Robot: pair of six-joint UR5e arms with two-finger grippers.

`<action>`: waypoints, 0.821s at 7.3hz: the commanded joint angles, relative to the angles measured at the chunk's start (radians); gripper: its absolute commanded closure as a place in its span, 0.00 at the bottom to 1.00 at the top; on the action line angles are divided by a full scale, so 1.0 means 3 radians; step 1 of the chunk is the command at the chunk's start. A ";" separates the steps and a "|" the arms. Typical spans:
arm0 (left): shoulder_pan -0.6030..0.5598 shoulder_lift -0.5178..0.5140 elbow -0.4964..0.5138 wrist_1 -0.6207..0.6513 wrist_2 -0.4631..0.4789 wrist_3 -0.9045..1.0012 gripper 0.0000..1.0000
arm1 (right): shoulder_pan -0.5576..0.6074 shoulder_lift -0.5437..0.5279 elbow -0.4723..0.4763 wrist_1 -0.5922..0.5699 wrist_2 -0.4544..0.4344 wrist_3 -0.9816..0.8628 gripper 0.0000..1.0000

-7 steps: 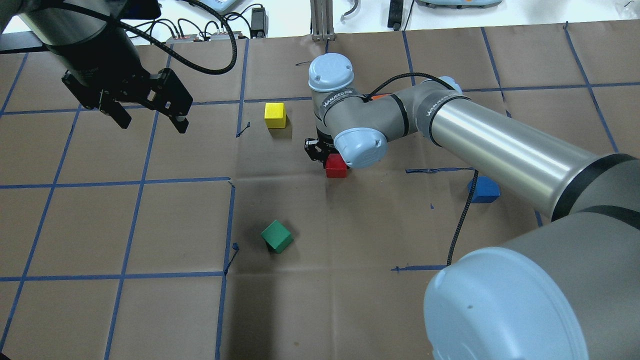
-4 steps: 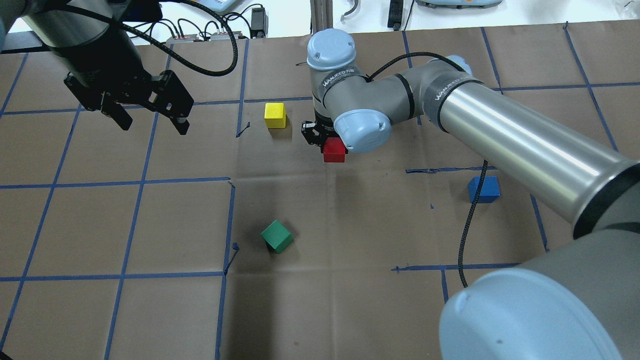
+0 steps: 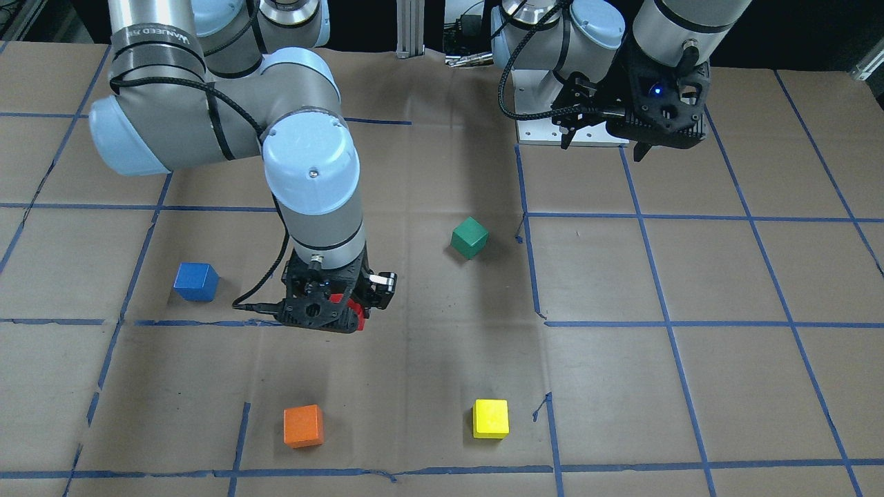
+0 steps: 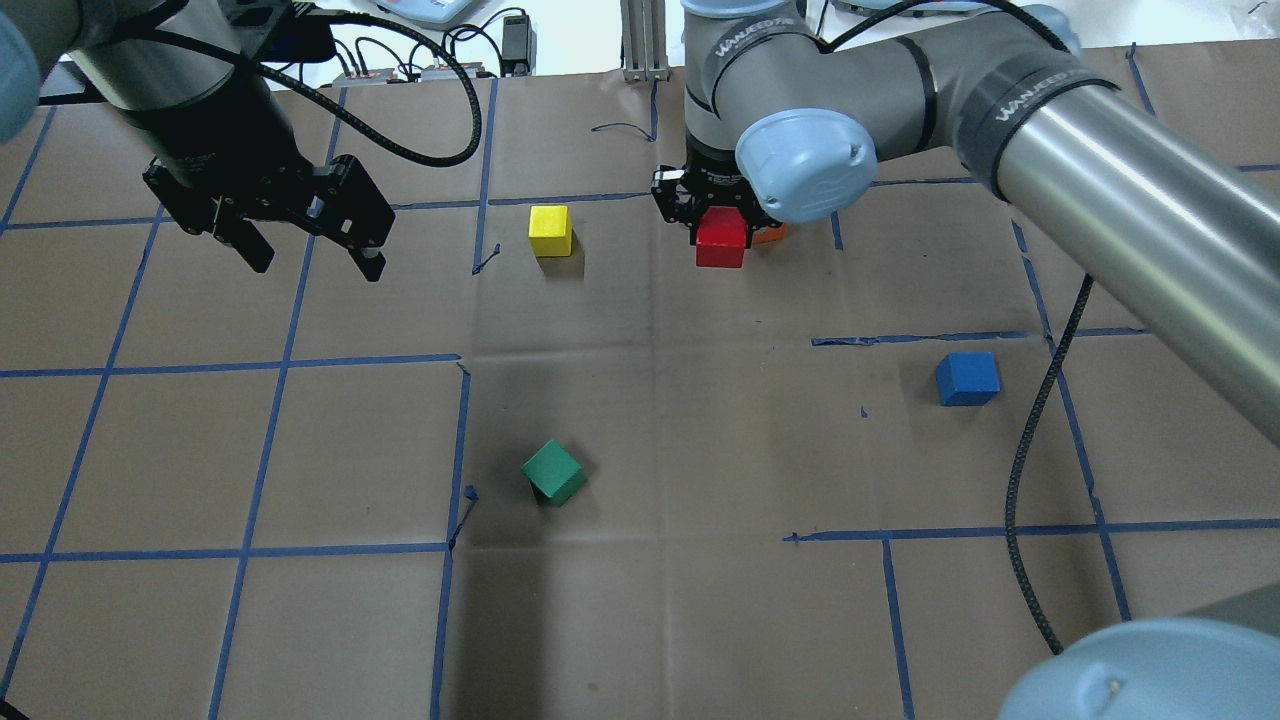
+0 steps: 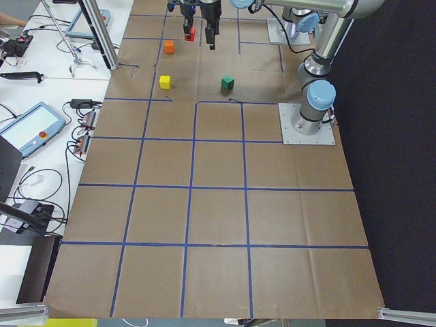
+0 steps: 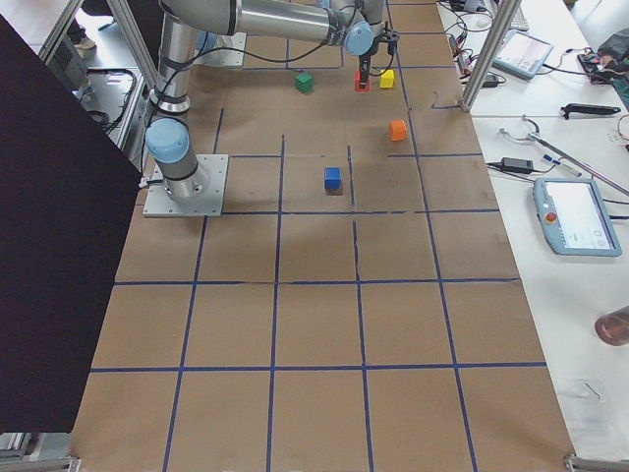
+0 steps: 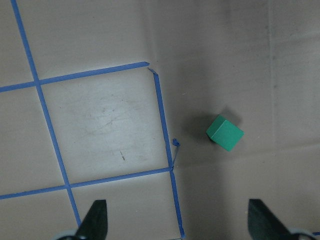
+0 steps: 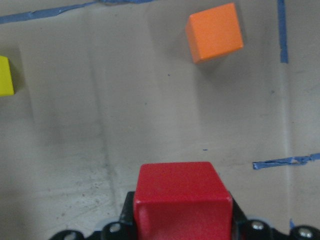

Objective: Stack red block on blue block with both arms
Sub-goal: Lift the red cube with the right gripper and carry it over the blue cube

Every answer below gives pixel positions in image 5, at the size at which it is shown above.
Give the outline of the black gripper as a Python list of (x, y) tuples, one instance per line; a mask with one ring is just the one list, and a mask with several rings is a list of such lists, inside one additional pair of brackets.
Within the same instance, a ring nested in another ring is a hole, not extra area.
[(193, 27), (193, 17), (196, 14), (196, 7), (199, 6), (198, 0), (179, 0), (181, 14), (185, 17), (183, 24), (184, 34), (188, 33), (189, 28)]
[(207, 21), (205, 28), (206, 43), (211, 50), (215, 49), (215, 37), (219, 34), (219, 20), (221, 17), (220, 0), (200, 0), (200, 10), (203, 19)]

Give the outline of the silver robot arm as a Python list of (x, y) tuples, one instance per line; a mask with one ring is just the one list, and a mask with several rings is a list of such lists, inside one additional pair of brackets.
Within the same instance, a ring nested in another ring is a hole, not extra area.
[[(215, 47), (215, 36), (219, 35), (219, 21), (221, 17), (220, 1), (178, 1), (167, 2), (167, 10), (173, 12), (175, 7), (180, 8), (185, 17), (183, 33), (187, 41), (194, 41), (195, 27), (193, 18), (196, 9), (200, 10), (201, 16), (206, 20), (205, 36), (206, 43)], [(284, 7), (282, 17), (267, 20), (268, 38), (271, 44), (285, 44), (288, 40), (294, 45), (307, 45), (310, 43), (308, 33), (313, 31), (320, 21), (320, 15), (315, 10), (297, 9)]]
[(326, 24), (315, 48), (298, 68), (303, 101), (294, 112), (291, 124), (304, 136), (317, 134), (324, 124), (324, 115), (336, 98), (334, 86), (326, 80), (338, 50), (355, 19), (376, 12), (383, 1), (231, 1), (233, 7), (256, 11), (268, 5), (290, 9), (291, 19), (301, 25), (310, 14), (327, 12)]

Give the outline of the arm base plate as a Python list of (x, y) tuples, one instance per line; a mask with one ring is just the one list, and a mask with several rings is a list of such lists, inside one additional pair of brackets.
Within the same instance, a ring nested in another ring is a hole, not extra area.
[(269, 44), (287, 45), (287, 37), (292, 46), (306, 46), (311, 43), (308, 33), (298, 32), (296, 25), (292, 22), (277, 20), (276, 18), (267, 19), (268, 41)]
[(310, 122), (300, 115), (300, 104), (279, 103), (278, 108), (284, 144), (313, 146), (336, 144), (332, 124), (324, 123), (328, 114), (325, 114), (321, 121)]

